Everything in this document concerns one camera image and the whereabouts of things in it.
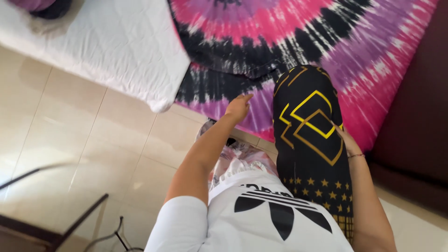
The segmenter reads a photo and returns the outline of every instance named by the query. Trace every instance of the pink and purple tie-dye fabric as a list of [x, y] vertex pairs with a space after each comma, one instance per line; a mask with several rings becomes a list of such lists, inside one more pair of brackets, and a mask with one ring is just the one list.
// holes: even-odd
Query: pink and purple tie-dye fabric
[[[189, 14], [178, 9], [189, 2], [196, 2], [188, 7]], [[346, 11], [346, 3], [358, 4], [358, 13], [353, 17], [353, 10]], [[177, 103], [218, 119], [233, 97], [254, 93], [249, 115], [237, 128], [274, 141], [274, 81], [281, 71], [294, 64], [316, 62], [330, 74], [338, 90], [344, 126], [363, 150], [369, 150], [436, 3], [437, 0], [170, 0], [181, 40], [194, 62], [180, 87]], [[329, 23], [333, 21], [322, 9], [337, 13], [344, 21], [350, 19], [346, 36], [331, 31]], [[330, 37], [319, 35], [319, 22], [330, 30]], [[311, 38], [312, 45], [299, 39], [303, 36], [298, 30]], [[201, 55], [207, 43], [213, 49], [208, 55], [211, 57]], [[248, 46], [269, 48], [270, 52], [252, 53]], [[229, 55], [229, 51], [244, 55], [240, 56], [244, 59]], [[260, 70], [257, 64], [265, 68]]]

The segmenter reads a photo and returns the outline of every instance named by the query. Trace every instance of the hand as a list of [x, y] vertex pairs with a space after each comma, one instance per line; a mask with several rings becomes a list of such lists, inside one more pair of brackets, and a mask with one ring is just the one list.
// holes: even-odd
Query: hand
[[250, 95], [239, 95], [237, 98], [233, 99], [227, 106], [225, 110], [225, 115], [232, 117], [235, 120], [235, 125], [242, 122], [246, 118], [247, 112], [249, 111], [250, 104], [247, 102], [253, 97]]
[[353, 137], [350, 136], [350, 134], [346, 130], [342, 131], [338, 125], [336, 125], [334, 123], [333, 123], [333, 125], [334, 125], [337, 133], [339, 134], [339, 136], [342, 137], [342, 139], [344, 140], [345, 148], [347, 149], [347, 155], [353, 156], [353, 155], [362, 154], [361, 148], [358, 146], [355, 139], [353, 139]]

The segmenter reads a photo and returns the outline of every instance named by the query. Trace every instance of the bracelet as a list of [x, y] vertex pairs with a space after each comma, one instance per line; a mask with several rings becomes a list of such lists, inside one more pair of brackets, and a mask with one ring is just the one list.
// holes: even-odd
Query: bracelet
[[356, 157], [356, 156], [366, 156], [366, 155], [364, 155], [364, 154], [357, 154], [357, 155], [353, 155], [353, 156], [349, 156], [349, 158], [352, 158], [352, 157]]

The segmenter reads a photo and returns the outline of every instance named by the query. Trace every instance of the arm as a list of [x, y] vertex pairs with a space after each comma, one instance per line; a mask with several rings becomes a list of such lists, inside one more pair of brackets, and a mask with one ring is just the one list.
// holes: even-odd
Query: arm
[[177, 169], [168, 189], [165, 203], [178, 196], [193, 196], [208, 205], [208, 176], [230, 135], [249, 111], [247, 102], [253, 95], [240, 95], [227, 107], [225, 115], [207, 130], [191, 147]]
[[[355, 140], [339, 127], [349, 156], [361, 154]], [[353, 187], [353, 249], [356, 252], [396, 252], [392, 228], [375, 192], [366, 159], [349, 158]]]

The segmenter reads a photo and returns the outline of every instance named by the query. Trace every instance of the white bed sheet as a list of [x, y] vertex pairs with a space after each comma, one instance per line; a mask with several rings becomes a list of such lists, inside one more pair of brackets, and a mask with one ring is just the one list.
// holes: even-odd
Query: white bed sheet
[[85, 0], [67, 32], [45, 38], [0, 0], [0, 44], [163, 112], [190, 64], [166, 0]]

